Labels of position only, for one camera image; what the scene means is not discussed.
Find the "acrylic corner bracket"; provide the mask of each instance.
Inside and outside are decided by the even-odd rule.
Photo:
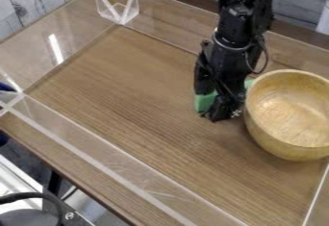
[[[119,25],[126,25],[139,14],[139,0],[129,0],[126,5],[109,0],[97,0],[98,12],[101,16]]]

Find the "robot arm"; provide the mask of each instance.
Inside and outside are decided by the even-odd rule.
[[[269,53],[264,33],[275,19],[273,0],[218,0],[218,8],[221,19],[213,41],[202,42],[194,76],[197,112],[212,121],[241,113],[248,74],[261,73],[267,68]],[[263,52],[267,63],[255,71]],[[201,104],[198,101],[205,99],[213,102]]]

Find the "wooden bowl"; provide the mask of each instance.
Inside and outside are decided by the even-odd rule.
[[[260,146],[287,160],[329,156],[329,81],[291,69],[263,75],[248,90],[246,127]]]

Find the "bowl rim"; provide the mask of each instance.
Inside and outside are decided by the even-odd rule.
[[[255,117],[255,114],[250,110],[250,102],[249,102],[249,94],[252,93],[253,89],[256,88],[256,85],[268,77],[276,75],[276,74],[284,74],[284,73],[295,73],[295,74],[303,74],[303,75],[308,75],[308,76],[312,76],[313,78],[319,79],[320,81],[323,81],[328,86],[329,86],[329,80],[324,77],[321,77],[320,75],[309,72],[309,71],[304,71],[304,70],[297,70],[297,69],[280,69],[280,70],[276,70],[276,71],[271,71],[271,72],[267,72],[265,74],[263,74],[259,78],[256,78],[256,80],[253,81],[253,84],[252,86],[249,87],[248,91],[246,91],[246,110],[248,110],[248,113],[250,115],[250,118],[253,119],[255,123],[259,125],[259,127],[263,129],[263,131],[271,135],[275,139],[277,139],[279,141],[284,142],[285,144],[288,145],[293,145],[296,147],[304,147],[304,148],[308,148],[308,149],[316,149],[316,148],[323,148],[323,147],[329,147],[329,141],[325,141],[323,143],[313,143],[313,145],[311,146],[305,146],[305,145],[301,145],[301,144],[296,144],[296,143],[292,143],[287,140],[283,140],[280,139],[277,136],[273,136],[268,131],[267,131],[267,128],[264,128],[264,124],[260,123],[259,121],[259,118]]]

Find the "wooden table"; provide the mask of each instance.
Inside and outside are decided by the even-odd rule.
[[[319,40],[327,46],[328,39]],[[329,77],[327,50],[279,35],[269,45],[269,70],[292,67]],[[194,54],[115,26],[27,94],[248,225],[301,225],[327,161],[287,162],[255,144],[242,119],[213,124],[201,118],[193,111],[194,62]],[[7,113],[0,126],[129,222],[180,225],[15,115]],[[106,149],[83,145],[106,158]]]

